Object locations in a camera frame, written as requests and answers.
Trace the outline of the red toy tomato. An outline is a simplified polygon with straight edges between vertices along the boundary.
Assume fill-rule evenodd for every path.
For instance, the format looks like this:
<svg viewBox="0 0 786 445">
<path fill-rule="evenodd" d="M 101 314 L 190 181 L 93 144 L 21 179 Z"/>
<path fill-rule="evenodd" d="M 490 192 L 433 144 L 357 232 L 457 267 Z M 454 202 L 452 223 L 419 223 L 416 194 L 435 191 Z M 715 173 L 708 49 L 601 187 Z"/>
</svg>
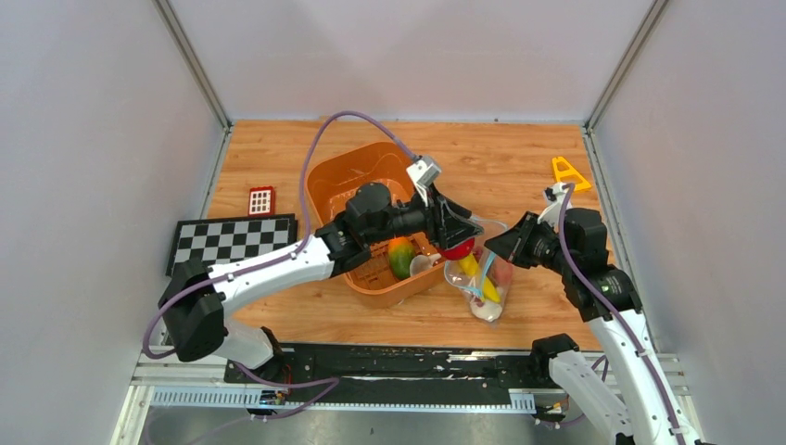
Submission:
<svg viewBox="0 0 786 445">
<path fill-rule="evenodd" d="M 441 249 L 440 255 L 447 261 L 459 261 L 467 256 L 473 255 L 475 239 L 469 238 L 453 248 Z"/>
</svg>

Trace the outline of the red toy apple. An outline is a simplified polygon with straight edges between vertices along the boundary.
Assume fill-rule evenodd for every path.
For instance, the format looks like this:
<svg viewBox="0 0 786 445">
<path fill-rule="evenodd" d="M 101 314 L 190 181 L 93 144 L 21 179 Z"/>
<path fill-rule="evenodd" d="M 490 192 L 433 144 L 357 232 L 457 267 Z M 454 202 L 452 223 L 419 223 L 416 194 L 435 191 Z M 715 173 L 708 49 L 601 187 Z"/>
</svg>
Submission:
<svg viewBox="0 0 786 445">
<path fill-rule="evenodd" d="M 507 287 L 513 279 L 513 266 L 507 261 L 496 259 L 489 273 L 495 282 L 495 286 Z"/>
</svg>

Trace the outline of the yellow toy banana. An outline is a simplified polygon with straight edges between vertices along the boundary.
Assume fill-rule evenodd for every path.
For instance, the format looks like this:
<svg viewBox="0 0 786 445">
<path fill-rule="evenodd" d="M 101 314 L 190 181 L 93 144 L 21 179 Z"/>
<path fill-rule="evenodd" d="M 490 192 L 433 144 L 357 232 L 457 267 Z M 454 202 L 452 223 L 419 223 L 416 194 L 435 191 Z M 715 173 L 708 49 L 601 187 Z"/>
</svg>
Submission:
<svg viewBox="0 0 786 445">
<path fill-rule="evenodd" d="M 482 269 L 473 254 L 469 254 L 459 259 L 458 264 L 464 274 L 472 279 L 474 286 L 479 290 L 483 300 L 492 301 L 494 303 L 501 302 L 501 297 L 496 287 L 482 273 Z"/>
</svg>

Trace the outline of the clear zip top bag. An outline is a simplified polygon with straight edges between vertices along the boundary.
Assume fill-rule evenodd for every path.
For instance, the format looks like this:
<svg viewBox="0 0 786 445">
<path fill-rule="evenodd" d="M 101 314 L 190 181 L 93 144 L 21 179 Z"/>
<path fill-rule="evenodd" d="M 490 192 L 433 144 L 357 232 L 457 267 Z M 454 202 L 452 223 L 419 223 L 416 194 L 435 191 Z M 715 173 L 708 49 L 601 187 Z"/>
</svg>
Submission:
<svg viewBox="0 0 786 445">
<path fill-rule="evenodd" d="M 476 215 L 471 220 L 483 228 L 483 233 L 475 238 L 468 259 L 445 261 L 444 278 L 462 294 L 475 318 L 494 324 L 505 307 L 513 281 L 513 266 L 487 249 L 484 243 L 507 231 L 509 226 Z"/>
</svg>

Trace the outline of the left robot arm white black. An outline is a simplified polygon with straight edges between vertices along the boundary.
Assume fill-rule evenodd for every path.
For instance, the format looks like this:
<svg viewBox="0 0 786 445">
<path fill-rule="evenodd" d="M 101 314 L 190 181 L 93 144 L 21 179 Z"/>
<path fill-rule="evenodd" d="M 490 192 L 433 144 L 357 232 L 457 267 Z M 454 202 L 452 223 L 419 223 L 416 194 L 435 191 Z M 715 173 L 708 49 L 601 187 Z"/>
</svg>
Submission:
<svg viewBox="0 0 786 445">
<path fill-rule="evenodd" d="M 172 352 L 181 362 L 217 355 L 272 383 L 284 358 L 265 330 L 234 323 L 233 313 L 275 292 L 349 273 L 371 259 L 373 245 L 396 237 L 422 233 L 432 247 L 451 253 L 483 234 L 471 215 L 432 185 L 408 203 L 394 203 L 384 184 L 372 182 L 331 222 L 289 246 L 225 264 L 181 262 L 158 302 Z"/>
</svg>

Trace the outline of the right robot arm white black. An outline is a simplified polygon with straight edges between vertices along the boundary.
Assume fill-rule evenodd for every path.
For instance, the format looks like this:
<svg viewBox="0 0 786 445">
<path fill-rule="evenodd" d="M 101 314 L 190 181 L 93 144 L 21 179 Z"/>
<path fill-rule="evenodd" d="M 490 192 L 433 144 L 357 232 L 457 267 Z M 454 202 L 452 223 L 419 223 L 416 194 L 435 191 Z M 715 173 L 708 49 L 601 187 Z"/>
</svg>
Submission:
<svg viewBox="0 0 786 445">
<path fill-rule="evenodd" d="M 556 224 L 528 212 L 485 242 L 516 267 L 543 267 L 561 276 L 567 299 L 602 346 L 616 387 L 594 373 L 566 334 L 533 342 L 531 378 L 563 389 L 609 444 L 700 444 L 653 350 L 638 292 L 610 263 L 606 241 L 601 214 L 573 208 Z"/>
</svg>

